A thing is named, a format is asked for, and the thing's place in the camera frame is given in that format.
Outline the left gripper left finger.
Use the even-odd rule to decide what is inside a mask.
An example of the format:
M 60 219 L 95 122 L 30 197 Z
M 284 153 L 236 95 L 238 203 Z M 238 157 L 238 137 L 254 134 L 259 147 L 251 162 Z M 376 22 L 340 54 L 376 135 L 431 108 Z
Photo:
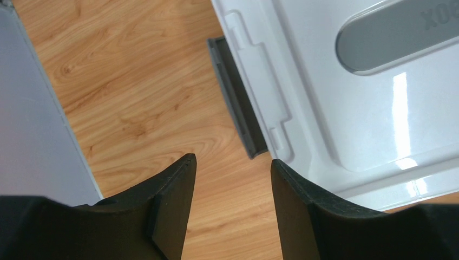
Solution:
M 94 205 L 1 196 L 1 259 L 180 259 L 196 167 L 185 154 Z

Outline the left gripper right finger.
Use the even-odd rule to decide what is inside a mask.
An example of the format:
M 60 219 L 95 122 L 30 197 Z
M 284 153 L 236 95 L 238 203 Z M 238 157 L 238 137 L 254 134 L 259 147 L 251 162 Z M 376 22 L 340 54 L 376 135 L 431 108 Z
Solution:
M 279 159 L 271 163 L 271 183 L 284 259 L 458 259 L 456 204 L 368 209 Z

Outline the white bin lid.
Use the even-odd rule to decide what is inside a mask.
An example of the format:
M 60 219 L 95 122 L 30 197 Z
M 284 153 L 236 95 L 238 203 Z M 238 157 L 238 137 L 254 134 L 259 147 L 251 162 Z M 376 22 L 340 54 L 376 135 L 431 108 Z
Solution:
M 388 210 L 458 191 L 458 1 L 213 1 L 269 154 Z

